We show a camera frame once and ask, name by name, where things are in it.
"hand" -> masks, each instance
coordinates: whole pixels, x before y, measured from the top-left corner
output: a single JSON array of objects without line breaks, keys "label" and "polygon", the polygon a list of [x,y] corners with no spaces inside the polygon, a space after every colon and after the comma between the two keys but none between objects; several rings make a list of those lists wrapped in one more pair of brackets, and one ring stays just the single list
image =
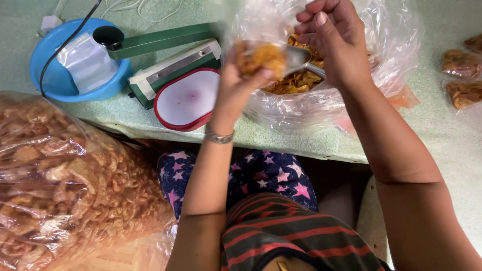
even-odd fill
[{"label": "hand", "polygon": [[297,14],[299,43],[315,47],[324,59],[328,82],[340,91],[374,85],[363,21],[350,0],[315,0]]},{"label": "hand", "polygon": [[221,69],[216,104],[211,114],[211,129],[222,136],[232,133],[234,123],[242,115],[251,93],[269,84],[269,79],[273,77],[272,70],[262,68],[251,78],[243,80],[235,59],[233,51]]}]

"person's left hand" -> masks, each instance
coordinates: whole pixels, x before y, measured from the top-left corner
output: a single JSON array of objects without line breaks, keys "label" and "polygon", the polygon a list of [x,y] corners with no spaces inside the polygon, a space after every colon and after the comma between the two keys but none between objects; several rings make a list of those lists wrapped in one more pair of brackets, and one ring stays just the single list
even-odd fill
[{"label": "person's left hand", "polygon": [[216,134],[227,136],[233,132],[234,123],[242,115],[251,93],[270,83],[273,71],[262,68],[251,78],[243,80],[232,52],[221,68],[221,80],[216,104],[211,114],[210,126]]}]

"blue bowl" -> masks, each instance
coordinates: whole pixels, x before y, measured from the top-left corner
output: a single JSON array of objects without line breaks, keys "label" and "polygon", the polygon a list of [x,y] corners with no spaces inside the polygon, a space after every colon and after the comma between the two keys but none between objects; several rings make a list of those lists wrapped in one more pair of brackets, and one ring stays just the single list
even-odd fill
[{"label": "blue bowl", "polygon": [[[30,57],[30,78],[37,89],[40,89],[40,74],[47,60],[55,53],[55,50],[72,35],[79,27],[83,19],[68,21],[56,27],[48,33],[35,47]],[[92,34],[101,26],[115,25],[109,21],[90,18],[78,35],[85,32]],[[43,75],[43,91],[49,98],[62,102],[102,101],[119,93],[126,85],[127,79],[132,76],[131,60],[129,58],[120,61],[119,70],[101,87],[88,93],[79,95],[77,86],[70,72],[54,58]]]}]

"striped shirt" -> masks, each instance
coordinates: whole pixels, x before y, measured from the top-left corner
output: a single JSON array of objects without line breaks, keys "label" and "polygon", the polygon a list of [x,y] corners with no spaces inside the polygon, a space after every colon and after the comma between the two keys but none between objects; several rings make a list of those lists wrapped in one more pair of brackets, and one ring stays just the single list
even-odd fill
[{"label": "striped shirt", "polygon": [[317,270],[390,270],[341,220],[279,194],[251,195],[226,218],[221,271],[262,271],[279,256],[298,258]]}]

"silver bracelet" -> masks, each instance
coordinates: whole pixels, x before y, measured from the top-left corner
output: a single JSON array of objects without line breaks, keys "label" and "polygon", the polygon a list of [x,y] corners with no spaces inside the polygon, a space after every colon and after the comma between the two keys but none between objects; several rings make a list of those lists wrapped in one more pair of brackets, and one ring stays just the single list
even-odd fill
[{"label": "silver bracelet", "polygon": [[211,141],[216,144],[228,144],[233,142],[233,136],[234,136],[234,131],[230,135],[218,135],[211,130],[211,125],[209,122],[206,124],[204,138],[208,141]]}]

